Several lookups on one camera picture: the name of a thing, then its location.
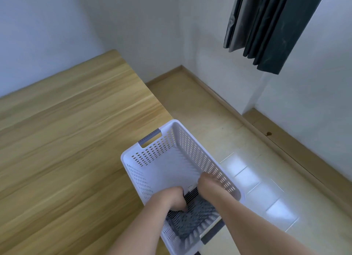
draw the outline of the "white wall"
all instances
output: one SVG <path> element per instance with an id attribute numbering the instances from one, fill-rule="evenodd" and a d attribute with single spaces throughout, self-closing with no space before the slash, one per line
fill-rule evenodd
<path id="1" fill-rule="evenodd" d="M 178 0 L 0 0 L 0 97 L 110 49 L 147 82 L 179 65 Z"/>
<path id="2" fill-rule="evenodd" d="M 0 97 L 104 52 L 78 0 L 0 0 Z"/>
<path id="3" fill-rule="evenodd" d="M 99 38 L 144 81 L 182 63 L 178 0 L 80 0 Z"/>
<path id="4" fill-rule="evenodd" d="M 352 181 L 352 0 L 323 0 L 256 108 Z"/>
<path id="5" fill-rule="evenodd" d="M 183 65 L 243 113 L 267 78 L 261 78 L 263 72 L 252 65 L 253 60 L 243 57 L 243 49 L 229 53 L 222 47 L 233 3 L 179 0 Z"/>

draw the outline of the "wooden table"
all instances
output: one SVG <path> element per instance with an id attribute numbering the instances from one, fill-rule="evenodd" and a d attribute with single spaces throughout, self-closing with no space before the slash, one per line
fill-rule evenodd
<path id="1" fill-rule="evenodd" d="M 0 254 L 104 254 L 143 206 L 120 156 L 170 119 L 117 51 L 1 98 Z"/>

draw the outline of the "curtain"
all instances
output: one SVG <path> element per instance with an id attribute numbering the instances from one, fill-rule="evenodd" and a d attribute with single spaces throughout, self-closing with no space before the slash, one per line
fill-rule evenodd
<path id="1" fill-rule="evenodd" d="M 235 0 L 224 48 L 244 48 L 258 70 L 279 74 L 320 1 Z"/>

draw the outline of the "forearm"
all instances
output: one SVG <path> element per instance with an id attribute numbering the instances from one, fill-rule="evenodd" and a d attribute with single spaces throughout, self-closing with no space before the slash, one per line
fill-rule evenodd
<path id="1" fill-rule="evenodd" d="M 241 255 L 314 254 L 292 236 L 236 201 L 226 190 L 216 189 L 207 200 L 224 220 Z"/>
<path id="2" fill-rule="evenodd" d="M 167 200 L 152 197 L 136 219 L 116 240 L 108 255 L 155 254 L 169 209 L 170 204 Z"/>

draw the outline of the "dark green curtain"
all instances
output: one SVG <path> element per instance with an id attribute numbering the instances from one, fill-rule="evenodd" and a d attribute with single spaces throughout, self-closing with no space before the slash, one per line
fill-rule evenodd
<path id="1" fill-rule="evenodd" d="M 243 55 L 258 70 L 279 74 L 320 1 L 260 0 Z"/>

